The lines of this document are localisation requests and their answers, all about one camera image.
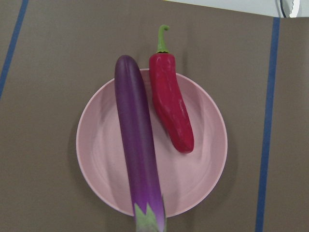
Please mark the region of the red chili pepper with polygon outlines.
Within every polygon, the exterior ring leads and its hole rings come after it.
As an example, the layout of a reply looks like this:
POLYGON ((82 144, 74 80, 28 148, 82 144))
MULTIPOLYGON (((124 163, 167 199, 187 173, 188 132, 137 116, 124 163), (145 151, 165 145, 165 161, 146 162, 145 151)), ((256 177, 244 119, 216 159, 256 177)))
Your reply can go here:
POLYGON ((188 154, 194 150, 193 130, 177 81, 175 57, 164 40, 167 30, 167 25, 159 27, 157 51, 149 58, 153 105, 175 149, 188 154))

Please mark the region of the purple eggplant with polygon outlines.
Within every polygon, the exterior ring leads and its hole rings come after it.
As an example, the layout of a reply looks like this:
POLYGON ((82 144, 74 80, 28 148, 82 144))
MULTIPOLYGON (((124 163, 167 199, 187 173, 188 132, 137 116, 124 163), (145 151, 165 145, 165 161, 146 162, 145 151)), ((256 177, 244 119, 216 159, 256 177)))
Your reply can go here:
POLYGON ((136 231, 164 232, 167 222, 147 94, 131 56, 117 60, 114 85, 136 231))

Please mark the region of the pink plate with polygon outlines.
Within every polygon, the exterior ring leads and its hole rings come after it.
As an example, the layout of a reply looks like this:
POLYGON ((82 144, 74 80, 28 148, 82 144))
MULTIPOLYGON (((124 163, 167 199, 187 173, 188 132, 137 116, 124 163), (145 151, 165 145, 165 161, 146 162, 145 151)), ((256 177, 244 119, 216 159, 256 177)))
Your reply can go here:
MULTIPOLYGON (((223 117, 210 95, 191 79, 177 81, 190 118, 195 146, 178 152, 150 106, 156 162, 168 217, 195 207, 213 190, 227 157, 223 117)), ((79 120, 76 152, 82 174, 94 193, 113 209, 132 216, 114 82, 103 85, 87 103, 79 120)))

